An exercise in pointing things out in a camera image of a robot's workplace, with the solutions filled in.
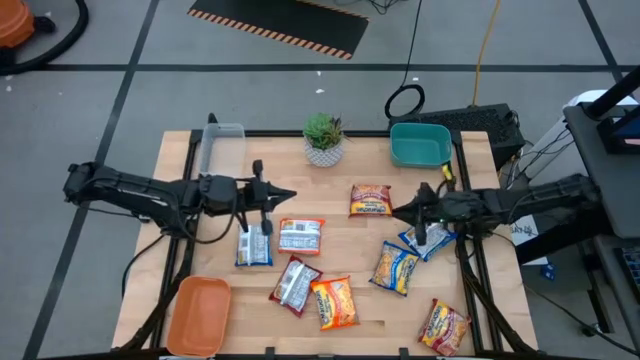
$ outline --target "clear plastic container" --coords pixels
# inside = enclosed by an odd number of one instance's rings
[[[246,152],[240,124],[208,124],[200,143],[200,174],[242,177]]]

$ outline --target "food packet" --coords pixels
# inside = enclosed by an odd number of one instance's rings
[[[433,310],[420,330],[418,342],[444,356],[454,356],[460,349],[470,319],[438,299],[433,299]]]
[[[323,219],[282,219],[278,252],[320,254],[320,229]]]
[[[302,308],[307,303],[311,282],[318,280],[321,275],[321,271],[305,265],[302,260],[291,255],[276,288],[269,295],[269,300],[280,303],[300,317]]]
[[[358,325],[356,306],[351,296],[349,277],[312,282],[322,326],[320,330]]]
[[[349,216],[391,216],[389,185],[353,185]]]
[[[238,228],[236,266],[273,266],[271,239],[262,233],[262,227],[249,225],[247,232],[244,232],[241,226]]]
[[[382,246],[378,267],[370,282],[400,295],[407,296],[409,278],[419,256],[388,241]]]
[[[416,229],[410,227],[407,231],[398,234],[398,237],[407,244],[411,250],[418,253],[423,261],[429,261],[438,250],[455,240],[456,234],[447,230],[442,223],[426,224],[427,244],[420,246],[416,239]]]

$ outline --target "orange vacuum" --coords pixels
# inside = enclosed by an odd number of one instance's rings
[[[56,25],[46,16],[34,16],[22,0],[0,0],[0,75],[18,74],[42,67],[60,56],[86,29],[89,12],[84,0],[76,0],[79,17],[71,32],[46,53],[16,64],[16,52],[34,33],[50,34]]]

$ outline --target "green plastic container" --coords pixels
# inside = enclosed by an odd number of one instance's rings
[[[391,128],[396,166],[436,167],[451,160],[451,133],[442,125],[400,123]]]

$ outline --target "wooden table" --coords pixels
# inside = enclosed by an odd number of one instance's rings
[[[164,134],[155,178],[175,180],[182,176],[188,139],[188,131]],[[498,187],[486,133],[463,133],[463,140],[472,187]],[[394,206],[399,206],[413,198],[420,182],[427,181],[435,188],[442,181],[440,171],[393,166],[389,159],[388,138],[353,138],[344,144],[345,154],[340,163],[320,169],[311,166],[306,159],[302,138],[247,138],[245,175],[251,173],[254,159],[262,159],[266,180],[298,192],[295,198],[276,209],[272,216],[276,227],[283,217],[327,220],[322,229],[321,255],[303,258],[309,265],[324,271],[323,279],[351,276],[360,326],[321,332],[312,297],[307,301],[302,318],[269,301],[268,295],[290,255],[274,250],[273,267],[236,268],[238,229],[232,226],[232,231],[220,242],[196,246],[192,268],[194,275],[223,278],[232,287],[232,304],[221,354],[263,354],[266,347],[274,346],[278,354],[395,355],[398,348],[407,347],[412,355],[433,355],[432,350],[416,342],[418,330],[430,312],[432,299],[440,298],[466,313],[453,243],[428,263],[418,264],[405,298],[368,281],[378,262],[382,242],[389,240],[403,245],[397,235],[406,230],[407,225],[393,218],[347,217],[353,184],[391,185],[391,200]],[[198,237],[216,237],[227,219],[201,217]],[[258,221],[259,214],[250,214],[249,220]],[[510,236],[507,227],[499,228],[497,232]],[[155,225],[142,225],[136,252],[158,233]],[[273,249],[277,249],[278,239],[278,234],[274,234]],[[168,243],[168,240],[161,242],[133,265],[114,346],[129,340],[156,304]],[[484,248],[496,305],[524,341],[537,348],[512,245],[494,236],[484,241]],[[485,348],[490,349],[486,313],[479,302],[478,312]],[[171,316],[172,308],[167,313],[165,339]],[[470,334],[465,336],[459,354],[473,354]]]

